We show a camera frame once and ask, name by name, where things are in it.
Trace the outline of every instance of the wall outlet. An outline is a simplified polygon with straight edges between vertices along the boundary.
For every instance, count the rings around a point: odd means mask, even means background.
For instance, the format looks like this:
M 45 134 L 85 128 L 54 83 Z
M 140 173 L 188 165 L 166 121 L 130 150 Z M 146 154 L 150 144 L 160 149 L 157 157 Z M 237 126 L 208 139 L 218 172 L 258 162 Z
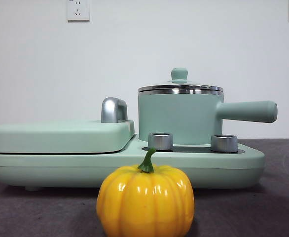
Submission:
M 90 21 L 89 0 L 67 0 L 68 21 Z

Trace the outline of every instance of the pumpkin stem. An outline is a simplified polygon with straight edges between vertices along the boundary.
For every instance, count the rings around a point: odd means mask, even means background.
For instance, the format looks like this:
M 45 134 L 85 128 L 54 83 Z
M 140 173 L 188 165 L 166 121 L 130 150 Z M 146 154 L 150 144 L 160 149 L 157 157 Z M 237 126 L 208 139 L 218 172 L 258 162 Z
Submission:
M 145 158 L 141 165 L 138 166 L 138 169 L 142 170 L 146 173 L 154 173 L 154 169 L 151 163 L 151 156 L 155 153 L 155 148 L 151 148 L 149 151 L 147 151 Z

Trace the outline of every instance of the appliance base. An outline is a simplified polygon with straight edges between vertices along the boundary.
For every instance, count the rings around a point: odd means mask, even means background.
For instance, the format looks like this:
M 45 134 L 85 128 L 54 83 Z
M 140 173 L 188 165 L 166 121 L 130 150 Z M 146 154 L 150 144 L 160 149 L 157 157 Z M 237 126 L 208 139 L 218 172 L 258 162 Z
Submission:
M 134 136 L 126 147 L 111 154 L 0 154 L 0 181 L 13 186 L 100 187 L 115 169 L 140 164 L 147 142 Z M 152 162 L 184 171 L 194 188 L 238 189 L 255 185 L 264 170 L 260 151 L 238 144 L 241 154 L 156 152 Z

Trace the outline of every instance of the gray countertop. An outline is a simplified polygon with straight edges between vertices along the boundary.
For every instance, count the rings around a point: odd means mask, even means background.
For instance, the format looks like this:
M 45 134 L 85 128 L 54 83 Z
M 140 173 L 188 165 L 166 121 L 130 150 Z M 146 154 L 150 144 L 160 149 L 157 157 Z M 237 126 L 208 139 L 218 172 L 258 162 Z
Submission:
M 187 236 L 289 237 L 289 139 L 239 142 L 265 153 L 260 182 L 241 190 L 195 189 Z M 27 192 L 0 183 L 0 237 L 103 237 L 95 210 L 98 190 Z

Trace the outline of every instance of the yellow pumpkin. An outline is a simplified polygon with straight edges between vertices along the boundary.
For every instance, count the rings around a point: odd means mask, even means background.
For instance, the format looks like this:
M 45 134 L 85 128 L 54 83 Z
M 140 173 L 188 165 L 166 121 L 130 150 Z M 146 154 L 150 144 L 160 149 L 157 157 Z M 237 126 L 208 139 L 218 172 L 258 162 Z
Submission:
M 190 229 L 194 195 L 186 174 L 151 163 L 123 166 L 102 183 L 97 214 L 108 237 L 181 237 Z

